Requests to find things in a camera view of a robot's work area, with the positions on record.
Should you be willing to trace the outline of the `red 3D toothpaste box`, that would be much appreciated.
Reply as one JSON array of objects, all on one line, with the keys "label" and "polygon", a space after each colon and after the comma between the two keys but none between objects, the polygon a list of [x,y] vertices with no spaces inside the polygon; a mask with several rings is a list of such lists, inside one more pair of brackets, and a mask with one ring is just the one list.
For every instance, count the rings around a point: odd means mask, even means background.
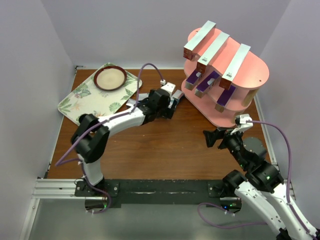
[{"label": "red 3D toothpaste box", "polygon": [[208,20],[183,47],[183,57],[192,60],[203,45],[214,35],[216,23]]}]

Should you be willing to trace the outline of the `plain silver toothpaste box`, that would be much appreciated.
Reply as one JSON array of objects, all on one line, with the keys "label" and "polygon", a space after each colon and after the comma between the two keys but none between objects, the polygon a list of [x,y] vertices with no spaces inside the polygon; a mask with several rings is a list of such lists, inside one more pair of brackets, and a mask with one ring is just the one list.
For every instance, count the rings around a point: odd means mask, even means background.
[{"label": "plain silver toothpaste box", "polygon": [[206,49],[203,55],[199,58],[196,65],[196,71],[204,74],[206,70],[212,65],[219,54],[223,51],[227,44],[229,34],[221,32]]}]

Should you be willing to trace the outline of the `dark red toothpaste box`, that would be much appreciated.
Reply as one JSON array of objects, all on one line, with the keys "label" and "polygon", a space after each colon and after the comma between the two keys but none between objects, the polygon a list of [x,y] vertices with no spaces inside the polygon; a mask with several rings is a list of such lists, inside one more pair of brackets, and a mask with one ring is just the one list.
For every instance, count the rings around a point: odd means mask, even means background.
[{"label": "dark red toothpaste box", "polygon": [[225,90],[229,90],[233,80],[235,79],[243,61],[245,60],[251,47],[241,43],[227,69],[220,79],[219,86]]}]

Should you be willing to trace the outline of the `silver R&O box diagonal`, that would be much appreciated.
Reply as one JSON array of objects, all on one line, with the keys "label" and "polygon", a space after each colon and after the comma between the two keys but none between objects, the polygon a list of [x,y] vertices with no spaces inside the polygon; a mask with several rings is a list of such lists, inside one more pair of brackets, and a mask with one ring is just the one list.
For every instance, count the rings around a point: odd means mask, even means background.
[{"label": "silver R&O box diagonal", "polygon": [[177,104],[181,101],[181,99],[183,99],[185,96],[185,94],[181,91],[181,90],[176,90],[173,95],[170,98],[170,103],[168,105],[169,108],[172,108],[174,101],[177,102]]}]

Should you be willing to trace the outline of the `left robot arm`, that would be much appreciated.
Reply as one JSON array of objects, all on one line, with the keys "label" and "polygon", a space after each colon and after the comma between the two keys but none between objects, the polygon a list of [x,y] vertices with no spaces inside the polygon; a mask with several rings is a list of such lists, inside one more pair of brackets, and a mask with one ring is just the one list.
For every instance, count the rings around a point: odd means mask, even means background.
[{"label": "left robot arm", "polygon": [[97,118],[93,114],[80,117],[80,125],[71,138],[75,147],[83,174],[86,179],[86,191],[92,196],[99,196],[104,190],[104,176],[100,159],[104,154],[108,139],[132,127],[138,127],[164,117],[171,119],[177,101],[172,104],[171,97],[176,86],[167,83],[157,90],[150,90],[148,97],[125,111]]}]

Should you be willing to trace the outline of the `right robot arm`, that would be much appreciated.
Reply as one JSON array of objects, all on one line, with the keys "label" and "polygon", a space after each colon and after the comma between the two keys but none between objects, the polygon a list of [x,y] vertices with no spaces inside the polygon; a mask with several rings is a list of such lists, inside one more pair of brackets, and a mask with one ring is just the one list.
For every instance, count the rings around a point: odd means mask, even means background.
[{"label": "right robot arm", "polygon": [[315,228],[297,207],[280,171],[266,161],[267,150],[255,137],[243,139],[243,133],[218,127],[203,131],[207,147],[221,140],[219,149],[227,149],[244,174],[233,170],[223,178],[223,192],[247,203],[278,240],[318,240]]}]

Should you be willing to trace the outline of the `silver R&O box front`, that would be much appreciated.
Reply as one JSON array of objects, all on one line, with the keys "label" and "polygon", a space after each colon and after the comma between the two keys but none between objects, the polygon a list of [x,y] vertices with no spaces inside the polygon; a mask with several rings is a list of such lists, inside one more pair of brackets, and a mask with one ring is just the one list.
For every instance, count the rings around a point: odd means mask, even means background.
[{"label": "silver R&O box front", "polygon": [[185,81],[185,88],[188,90],[193,90],[194,87],[198,84],[200,78],[202,77],[202,73],[194,70],[191,75]]}]

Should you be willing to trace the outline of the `silver r&o box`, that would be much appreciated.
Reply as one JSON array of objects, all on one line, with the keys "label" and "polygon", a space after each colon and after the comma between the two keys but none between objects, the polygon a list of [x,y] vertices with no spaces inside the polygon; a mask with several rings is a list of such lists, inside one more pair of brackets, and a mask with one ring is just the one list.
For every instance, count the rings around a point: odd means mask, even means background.
[{"label": "silver r&o box", "polygon": [[193,90],[194,87],[198,84],[200,78],[202,77],[202,73],[194,70],[191,75],[185,81],[185,88],[188,90]]},{"label": "silver r&o box", "polygon": [[136,101],[135,99],[129,98],[125,105],[129,109],[134,106],[138,107],[139,103],[140,103],[139,101]]},{"label": "silver r&o box", "polygon": [[222,113],[225,110],[225,107],[228,101],[230,100],[230,98],[232,97],[233,93],[235,92],[235,90],[236,90],[236,87],[233,85],[230,86],[229,89],[225,89],[216,102],[215,110]]},{"label": "silver r&o box", "polygon": [[149,94],[148,93],[140,93],[139,95],[138,95],[138,101],[142,101],[142,100],[144,100],[144,99],[146,99],[146,98],[148,98],[149,97]]}]

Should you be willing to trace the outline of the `purple toothpaste box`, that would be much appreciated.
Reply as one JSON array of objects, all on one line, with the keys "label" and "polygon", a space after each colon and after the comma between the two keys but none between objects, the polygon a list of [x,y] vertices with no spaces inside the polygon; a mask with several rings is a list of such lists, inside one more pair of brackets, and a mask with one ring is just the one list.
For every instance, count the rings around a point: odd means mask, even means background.
[{"label": "purple toothpaste box", "polygon": [[219,80],[221,76],[213,71],[207,77],[205,77],[200,84],[197,85],[194,94],[198,98],[202,98],[213,86],[216,80]]}]

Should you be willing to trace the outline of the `silver R&O box top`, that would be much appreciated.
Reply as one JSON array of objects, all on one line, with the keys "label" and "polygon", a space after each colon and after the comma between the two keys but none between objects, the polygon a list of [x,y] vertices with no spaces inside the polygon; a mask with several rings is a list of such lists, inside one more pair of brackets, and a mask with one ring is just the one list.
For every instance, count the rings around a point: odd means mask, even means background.
[{"label": "silver R&O box top", "polygon": [[148,98],[149,97],[149,94],[148,93],[140,93],[139,95],[138,95],[138,101],[142,101],[142,100],[144,100],[144,99],[146,99],[146,98]]}]

